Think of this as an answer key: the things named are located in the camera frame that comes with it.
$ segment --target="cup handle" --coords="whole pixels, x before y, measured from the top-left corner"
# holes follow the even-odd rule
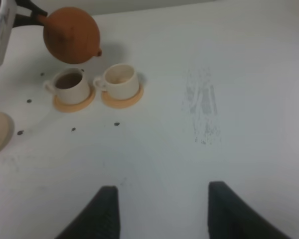
[[[43,83],[43,87],[44,87],[44,89],[46,89],[51,94],[56,95],[55,88],[52,86],[52,84],[49,80],[47,80]]]
[[[97,76],[97,77],[94,78],[94,80],[93,80],[93,86],[95,88],[96,87],[100,88],[101,91],[107,91],[105,83],[104,83],[104,80],[100,76]]]

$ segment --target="white table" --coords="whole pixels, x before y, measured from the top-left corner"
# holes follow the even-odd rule
[[[0,111],[15,123],[0,153],[0,239],[54,238],[102,185],[119,189],[122,239],[207,239],[213,180],[299,239],[299,0],[95,20],[104,55],[79,67],[92,78],[133,64],[144,96],[115,110],[98,92],[80,112],[56,111],[42,83],[65,64],[41,27],[14,29],[0,67]]]

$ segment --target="white cup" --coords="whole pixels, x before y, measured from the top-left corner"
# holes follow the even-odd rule
[[[44,82],[43,87],[68,105],[81,103],[90,95],[90,86],[80,69],[69,68],[58,73],[52,80]]]
[[[140,84],[133,66],[116,64],[108,68],[102,77],[96,77],[93,81],[95,87],[117,100],[126,100],[133,97],[139,90]]]

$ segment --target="table surface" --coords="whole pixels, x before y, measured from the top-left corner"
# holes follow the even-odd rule
[[[82,111],[56,111],[42,84],[68,65],[42,27],[14,29],[0,67],[0,111],[14,121],[0,152],[0,239],[54,238],[102,185],[119,189],[122,239],[207,239],[214,180],[299,238],[299,0],[95,20],[103,56],[78,67],[92,79],[130,63],[144,95],[116,110],[98,91]]]

